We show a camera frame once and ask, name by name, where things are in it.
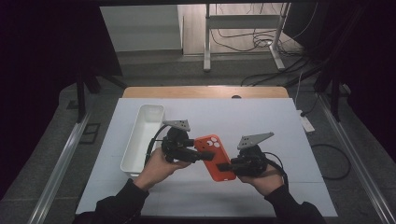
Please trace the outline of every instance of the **person's right hand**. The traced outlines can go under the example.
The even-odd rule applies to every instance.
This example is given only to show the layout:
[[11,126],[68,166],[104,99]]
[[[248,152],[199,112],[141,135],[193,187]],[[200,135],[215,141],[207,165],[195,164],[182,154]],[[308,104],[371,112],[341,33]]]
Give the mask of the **person's right hand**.
[[269,195],[272,191],[283,185],[283,178],[280,172],[270,164],[267,165],[267,170],[260,176],[239,175],[238,178],[243,183],[249,183],[263,196]]

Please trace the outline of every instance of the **person's left hand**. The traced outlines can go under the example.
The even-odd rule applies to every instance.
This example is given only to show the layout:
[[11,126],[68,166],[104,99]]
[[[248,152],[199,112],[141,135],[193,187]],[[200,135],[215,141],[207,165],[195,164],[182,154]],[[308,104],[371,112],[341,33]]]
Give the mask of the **person's left hand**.
[[148,190],[165,180],[174,171],[186,168],[190,164],[190,162],[185,161],[166,161],[163,150],[159,147],[151,153],[148,163],[142,173],[134,180],[134,184],[142,190]]

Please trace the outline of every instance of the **white wall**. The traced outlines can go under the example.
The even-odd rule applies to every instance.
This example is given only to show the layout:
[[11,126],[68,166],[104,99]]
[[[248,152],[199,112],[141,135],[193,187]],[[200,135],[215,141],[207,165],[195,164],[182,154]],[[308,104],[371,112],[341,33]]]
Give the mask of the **white wall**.
[[116,52],[181,49],[177,6],[101,7]]

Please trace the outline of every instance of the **phone case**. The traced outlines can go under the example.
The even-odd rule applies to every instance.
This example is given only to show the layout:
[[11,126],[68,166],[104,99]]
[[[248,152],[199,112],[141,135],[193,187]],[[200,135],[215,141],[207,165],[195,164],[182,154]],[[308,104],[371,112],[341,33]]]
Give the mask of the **phone case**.
[[212,161],[204,161],[207,171],[215,181],[234,180],[236,175],[232,171],[221,172],[217,164],[229,163],[227,152],[225,151],[219,137],[215,134],[196,138],[194,147],[199,152],[210,151],[215,153]]

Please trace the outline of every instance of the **white tray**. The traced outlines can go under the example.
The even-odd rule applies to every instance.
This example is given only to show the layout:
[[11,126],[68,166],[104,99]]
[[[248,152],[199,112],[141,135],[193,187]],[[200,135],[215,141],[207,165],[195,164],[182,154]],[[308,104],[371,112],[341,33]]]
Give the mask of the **white tray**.
[[136,177],[142,172],[149,142],[161,128],[164,116],[162,105],[140,106],[120,166],[121,170],[129,177]]

